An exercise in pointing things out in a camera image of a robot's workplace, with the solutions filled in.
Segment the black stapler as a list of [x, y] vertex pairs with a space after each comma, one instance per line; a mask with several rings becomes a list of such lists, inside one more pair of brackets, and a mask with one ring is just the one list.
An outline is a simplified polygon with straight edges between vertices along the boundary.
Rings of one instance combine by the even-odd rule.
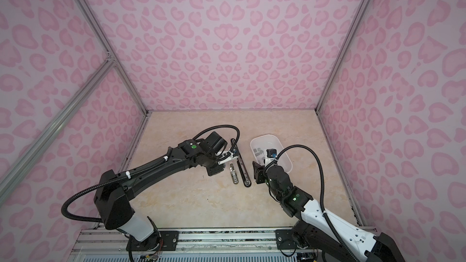
[[235, 139], [231, 138], [231, 145], [232, 145], [232, 160], [229, 165], [230, 175], [234, 184], [239, 183], [239, 177], [241, 178], [243, 185], [246, 188], [250, 188], [252, 185], [250, 176], [247, 172], [244, 160], [241, 156], [241, 153], [238, 150], [236, 144], [234, 144]]

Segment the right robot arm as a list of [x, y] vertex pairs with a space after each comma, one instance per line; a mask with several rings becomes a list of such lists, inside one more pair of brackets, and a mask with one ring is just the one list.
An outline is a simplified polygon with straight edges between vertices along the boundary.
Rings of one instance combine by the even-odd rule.
[[375, 235], [325, 210], [310, 194], [293, 185], [283, 167], [252, 163], [257, 184], [265, 183], [271, 196], [289, 217], [291, 242], [299, 249], [317, 248], [341, 262], [403, 262], [396, 242], [387, 234]]

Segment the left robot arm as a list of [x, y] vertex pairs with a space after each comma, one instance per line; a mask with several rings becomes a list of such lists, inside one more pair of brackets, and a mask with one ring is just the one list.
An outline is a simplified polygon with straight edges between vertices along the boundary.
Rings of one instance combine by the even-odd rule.
[[102, 188], [96, 190], [94, 203], [107, 230], [117, 230], [142, 244], [156, 245], [160, 239], [155, 224], [135, 213], [130, 201], [144, 190], [171, 175], [203, 166], [207, 174], [220, 173], [220, 152], [228, 145], [217, 132], [200, 141], [188, 139], [161, 156], [126, 172], [109, 170], [100, 178]]

